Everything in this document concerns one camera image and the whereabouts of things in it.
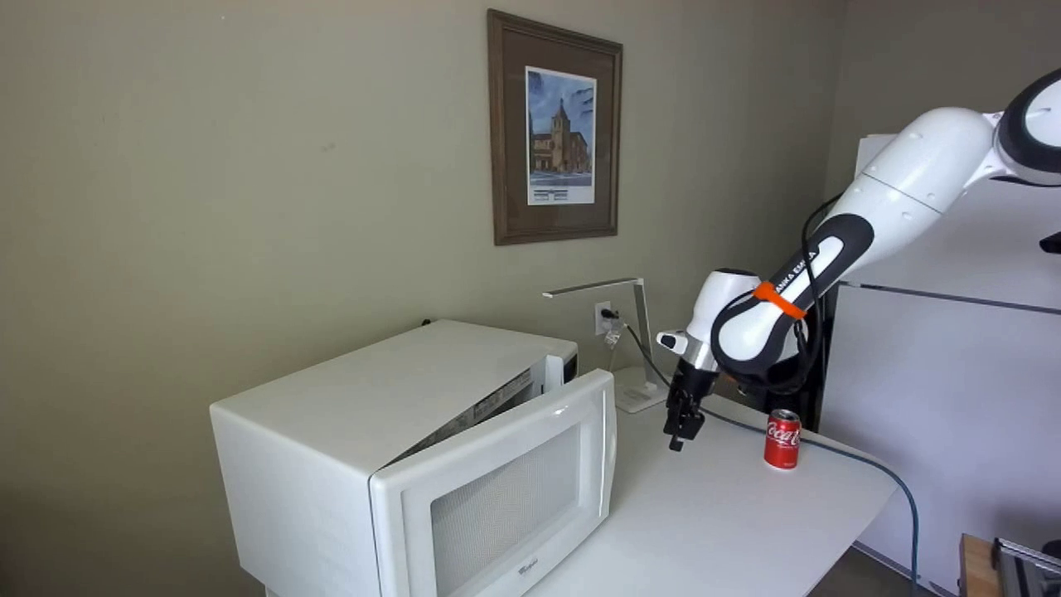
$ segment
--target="white table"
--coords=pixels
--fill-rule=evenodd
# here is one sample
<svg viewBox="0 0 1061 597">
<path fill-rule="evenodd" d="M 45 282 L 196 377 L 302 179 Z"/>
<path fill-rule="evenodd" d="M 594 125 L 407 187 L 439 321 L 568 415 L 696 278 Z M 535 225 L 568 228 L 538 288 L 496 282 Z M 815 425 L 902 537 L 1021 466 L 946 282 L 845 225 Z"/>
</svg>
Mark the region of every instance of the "white table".
<svg viewBox="0 0 1061 597">
<path fill-rule="evenodd" d="M 763 427 L 731 397 L 707 405 Z M 662 405 L 621 412 L 612 516 L 538 597 L 808 595 L 895 490 L 883 471 L 807 443 L 793 473 L 770 471 L 763 435 L 717 417 L 684 451 L 668 446 Z"/>
</svg>

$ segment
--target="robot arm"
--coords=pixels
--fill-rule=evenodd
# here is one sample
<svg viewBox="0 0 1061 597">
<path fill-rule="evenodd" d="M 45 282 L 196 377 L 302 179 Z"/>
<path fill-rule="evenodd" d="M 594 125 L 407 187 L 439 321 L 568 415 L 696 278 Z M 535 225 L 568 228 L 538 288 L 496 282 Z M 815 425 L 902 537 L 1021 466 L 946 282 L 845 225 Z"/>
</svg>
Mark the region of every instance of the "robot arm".
<svg viewBox="0 0 1061 597">
<path fill-rule="evenodd" d="M 713 272 L 686 334 L 660 334 L 680 355 L 662 427 L 671 448 L 696 438 L 717 371 L 763 377 L 796 355 L 801 311 L 845 272 L 932 228 L 979 179 L 1061 182 L 1061 70 L 1035 80 L 1004 113 L 932 110 L 909 123 L 772 278 Z"/>
</svg>

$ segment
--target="soda can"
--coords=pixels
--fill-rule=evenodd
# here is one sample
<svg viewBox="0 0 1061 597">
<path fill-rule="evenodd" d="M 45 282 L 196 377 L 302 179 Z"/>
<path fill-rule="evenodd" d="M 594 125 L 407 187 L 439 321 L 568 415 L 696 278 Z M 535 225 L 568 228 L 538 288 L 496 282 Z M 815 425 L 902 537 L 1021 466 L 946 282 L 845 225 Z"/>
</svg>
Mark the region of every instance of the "soda can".
<svg viewBox="0 0 1061 597">
<path fill-rule="evenodd" d="M 796 471 L 800 435 L 801 435 L 800 415 L 790 408 L 772 408 L 765 423 L 765 448 L 763 448 L 765 469 Z"/>
</svg>

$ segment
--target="white microwave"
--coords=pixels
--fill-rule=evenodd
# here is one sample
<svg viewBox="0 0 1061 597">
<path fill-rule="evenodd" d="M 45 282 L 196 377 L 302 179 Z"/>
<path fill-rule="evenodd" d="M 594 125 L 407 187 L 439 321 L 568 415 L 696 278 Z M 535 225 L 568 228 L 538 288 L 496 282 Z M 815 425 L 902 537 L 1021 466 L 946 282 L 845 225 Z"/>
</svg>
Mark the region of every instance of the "white microwave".
<svg viewBox="0 0 1061 597">
<path fill-rule="evenodd" d="M 611 516 L 612 377 L 431 321 L 209 408 L 241 571 L 274 597 L 528 595 Z"/>
</svg>

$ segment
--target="framed picture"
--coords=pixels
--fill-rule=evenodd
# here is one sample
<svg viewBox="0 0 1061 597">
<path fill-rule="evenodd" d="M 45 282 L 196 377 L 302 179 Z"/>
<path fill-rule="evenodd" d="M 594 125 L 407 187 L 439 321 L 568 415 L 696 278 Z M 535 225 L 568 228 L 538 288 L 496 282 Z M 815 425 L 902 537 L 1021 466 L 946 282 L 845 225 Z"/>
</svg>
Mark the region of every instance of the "framed picture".
<svg viewBox="0 0 1061 597">
<path fill-rule="evenodd" d="M 488 15 L 493 245 L 612 237 L 623 46 Z"/>
</svg>

